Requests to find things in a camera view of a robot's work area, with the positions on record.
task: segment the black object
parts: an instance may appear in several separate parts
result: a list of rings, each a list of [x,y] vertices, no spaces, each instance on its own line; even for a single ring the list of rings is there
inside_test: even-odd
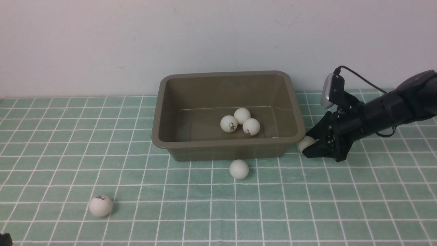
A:
[[[434,70],[414,75],[395,90],[364,103],[344,91],[341,68],[345,67],[338,67],[327,77],[320,101],[325,108],[338,105],[337,110],[326,112],[306,133],[318,140],[302,151],[307,158],[327,157],[337,162],[344,161],[352,144],[359,139],[372,134],[390,137],[399,125],[437,115],[437,73]],[[392,134],[379,133],[389,128],[392,128]]]
[[[0,246],[12,246],[12,238],[9,233],[0,233]]]

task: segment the green tiled mat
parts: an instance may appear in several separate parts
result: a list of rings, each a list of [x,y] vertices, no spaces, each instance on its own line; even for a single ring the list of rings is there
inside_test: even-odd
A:
[[[353,90],[360,100],[380,94]],[[297,94],[307,129],[320,93]],[[156,97],[0,101],[0,233],[14,245],[435,246],[437,121],[356,142],[347,162],[175,162],[151,144]],[[108,217],[92,196],[115,200]]]

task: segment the plastic tub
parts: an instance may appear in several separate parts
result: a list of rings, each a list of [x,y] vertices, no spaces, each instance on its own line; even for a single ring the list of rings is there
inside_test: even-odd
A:
[[[220,128],[223,116],[244,107],[261,124],[255,136],[242,126]],[[305,136],[290,77],[280,71],[170,75],[161,81],[152,142],[176,161],[271,158]]]

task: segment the white wall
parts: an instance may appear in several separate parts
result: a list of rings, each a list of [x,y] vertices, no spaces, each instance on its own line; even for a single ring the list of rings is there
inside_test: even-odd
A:
[[[436,11],[435,0],[1,0],[0,97],[155,95],[169,74],[245,70],[321,90],[339,65],[395,87],[437,69]]]

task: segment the white ping pong ball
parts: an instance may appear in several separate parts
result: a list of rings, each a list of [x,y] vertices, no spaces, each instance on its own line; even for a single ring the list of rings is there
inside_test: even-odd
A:
[[[226,115],[220,121],[220,127],[222,128],[223,131],[227,133],[235,131],[235,129],[237,129],[237,126],[238,126],[238,121],[232,115]]]
[[[229,172],[235,179],[244,179],[249,174],[249,165],[243,160],[234,160],[229,166]]]
[[[237,119],[238,124],[243,125],[247,119],[250,119],[250,112],[245,108],[239,108],[235,110],[234,117]]]
[[[108,215],[112,210],[112,201],[108,196],[98,195],[91,199],[88,209],[91,214],[97,217]]]
[[[310,136],[305,136],[299,143],[298,143],[298,150],[302,153],[304,149],[306,149],[308,146],[314,144],[316,141],[314,138]]]
[[[260,123],[254,118],[247,119],[243,124],[244,133],[249,136],[257,135],[260,132],[260,129]]]

